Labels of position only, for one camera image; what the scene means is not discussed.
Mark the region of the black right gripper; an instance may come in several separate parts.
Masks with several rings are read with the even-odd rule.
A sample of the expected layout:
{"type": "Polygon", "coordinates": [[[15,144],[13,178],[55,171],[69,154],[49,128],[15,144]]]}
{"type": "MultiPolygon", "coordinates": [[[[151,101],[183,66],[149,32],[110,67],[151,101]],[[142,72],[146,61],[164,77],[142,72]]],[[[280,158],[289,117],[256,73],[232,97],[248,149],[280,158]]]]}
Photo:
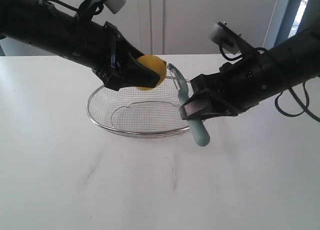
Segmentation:
{"type": "Polygon", "coordinates": [[[255,52],[218,73],[200,74],[191,80],[193,95],[179,108],[182,120],[236,117],[270,97],[267,54],[255,52]]]}

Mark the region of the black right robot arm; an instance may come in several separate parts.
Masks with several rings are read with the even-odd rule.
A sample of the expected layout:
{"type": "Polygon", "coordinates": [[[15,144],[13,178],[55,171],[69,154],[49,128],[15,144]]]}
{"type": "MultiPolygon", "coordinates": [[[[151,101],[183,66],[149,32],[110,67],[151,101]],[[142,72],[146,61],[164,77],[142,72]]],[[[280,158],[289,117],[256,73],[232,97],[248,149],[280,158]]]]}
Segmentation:
{"type": "Polygon", "coordinates": [[[179,109],[183,120],[238,116],[261,101],[320,75],[320,20],[279,45],[254,48],[226,24],[218,22],[210,40],[221,54],[240,52],[218,73],[193,78],[193,95],[179,109]]]}

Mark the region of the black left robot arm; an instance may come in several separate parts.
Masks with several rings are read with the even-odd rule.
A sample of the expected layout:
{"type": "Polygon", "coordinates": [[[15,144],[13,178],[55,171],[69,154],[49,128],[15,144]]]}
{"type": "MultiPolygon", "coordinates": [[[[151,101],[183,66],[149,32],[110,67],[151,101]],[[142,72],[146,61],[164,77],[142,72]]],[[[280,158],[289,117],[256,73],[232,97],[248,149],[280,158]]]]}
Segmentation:
{"type": "Polygon", "coordinates": [[[0,0],[0,37],[12,38],[92,69],[106,88],[154,88],[160,75],[138,62],[143,54],[113,24],[93,17],[118,13],[126,0],[84,0],[75,15],[58,0],[0,0]]]}

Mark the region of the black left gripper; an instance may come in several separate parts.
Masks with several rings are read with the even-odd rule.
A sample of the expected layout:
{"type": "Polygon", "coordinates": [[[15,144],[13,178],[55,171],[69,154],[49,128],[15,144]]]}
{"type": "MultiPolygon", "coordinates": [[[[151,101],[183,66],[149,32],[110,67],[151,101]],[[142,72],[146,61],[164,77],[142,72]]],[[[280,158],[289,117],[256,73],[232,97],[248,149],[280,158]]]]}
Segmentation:
{"type": "Polygon", "coordinates": [[[103,29],[108,39],[107,51],[102,55],[102,63],[92,71],[104,86],[115,91],[125,87],[155,87],[160,76],[138,62],[144,54],[110,22],[105,22],[103,29]]]}

